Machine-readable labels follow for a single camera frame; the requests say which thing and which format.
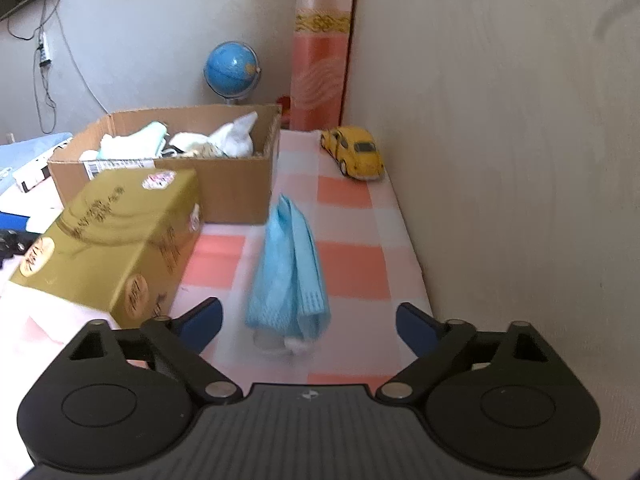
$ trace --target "light blue cloth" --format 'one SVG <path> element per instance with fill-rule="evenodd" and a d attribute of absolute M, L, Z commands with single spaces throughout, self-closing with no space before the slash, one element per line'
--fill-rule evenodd
<path fill-rule="evenodd" d="M 105 135 L 96 159 L 158 158 L 164 148 L 166 126 L 154 121 L 129 136 Z"/>
<path fill-rule="evenodd" d="M 281 195 L 267 221 L 245 323 L 309 342 L 322 335 L 330 319 L 311 230 L 293 202 Z"/>
<path fill-rule="evenodd" d="M 15 170 L 71 137 L 71 134 L 49 134 L 0 146 L 0 194 L 15 184 Z"/>

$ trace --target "globe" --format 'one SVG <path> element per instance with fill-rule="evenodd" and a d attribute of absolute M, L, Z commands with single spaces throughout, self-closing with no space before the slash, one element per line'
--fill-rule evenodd
<path fill-rule="evenodd" d="M 204 77 L 216 94 L 231 103 L 246 97 L 258 84 L 258 57 L 247 44 L 227 41 L 209 54 Z"/>

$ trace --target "cardboard box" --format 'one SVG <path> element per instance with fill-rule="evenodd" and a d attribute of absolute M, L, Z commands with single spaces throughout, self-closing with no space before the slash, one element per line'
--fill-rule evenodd
<path fill-rule="evenodd" d="M 55 340 L 96 317 L 136 328 L 171 307 L 199 233 L 195 171 L 105 171 L 29 249 L 7 290 Z"/>
<path fill-rule="evenodd" d="M 125 136 L 152 121 L 167 125 L 169 135 L 178 132 L 211 134 L 222 124 L 258 112 L 251 132 L 254 156 L 248 158 L 156 158 L 121 161 L 119 167 L 143 166 L 166 170 L 194 169 L 200 183 L 202 220 L 219 223 L 263 224 L 269 215 L 274 168 L 280 139 L 278 105 L 208 105 L 190 108 L 153 108 L 116 112 L 90 124 L 76 134 L 69 145 L 57 150 L 49 160 L 63 204 L 69 203 L 90 180 L 90 175 L 110 161 L 78 162 L 85 150 L 97 150 L 104 134 Z"/>

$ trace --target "table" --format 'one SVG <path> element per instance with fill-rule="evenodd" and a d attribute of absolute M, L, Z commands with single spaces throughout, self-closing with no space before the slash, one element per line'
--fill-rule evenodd
<path fill-rule="evenodd" d="M 51 179 L 30 193 L 0 196 L 0 210 L 23 214 L 60 208 Z M 252 383 L 367 383 L 372 391 L 414 359 L 395 332 L 395 310 L 410 301 L 431 313 L 422 273 L 388 177 L 343 177 L 320 149 L 318 134 L 283 130 L 272 202 L 280 193 L 304 213 L 318 247 L 332 322 L 302 356 L 259 351 L 244 308 L 264 240 L 264 226 L 206 224 L 170 311 L 180 316 L 209 296 L 220 298 L 223 327 L 201 356 L 245 393 Z M 17 258 L 5 264 L 0 283 Z M 0 312 L 0 480 L 31 466 L 15 424 L 20 400 L 57 355 L 54 343 L 19 308 Z"/>

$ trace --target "white wall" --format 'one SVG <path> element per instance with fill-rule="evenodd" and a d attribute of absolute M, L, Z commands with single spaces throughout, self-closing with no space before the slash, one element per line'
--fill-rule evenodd
<path fill-rule="evenodd" d="M 260 57 L 262 80 L 254 102 L 288 94 L 295 1 L 62 0 L 59 12 L 85 79 L 113 111 L 220 102 L 204 82 L 202 68 L 209 52 L 226 40 L 245 41 Z M 40 9 L 34 2 L 12 17 L 12 31 L 30 35 Z M 46 31 L 53 58 L 51 94 L 59 111 L 56 130 L 76 132 L 101 111 L 70 62 L 55 17 Z M 0 23 L 3 137 L 40 134 L 31 83 L 35 47 L 35 40 L 11 38 L 6 23 Z"/>
<path fill-rule="evenodd" d="M 345 122 L 382 147 L 434 312 L 529 319 L 640 468 L 640 0 L 358 0 Z"/>

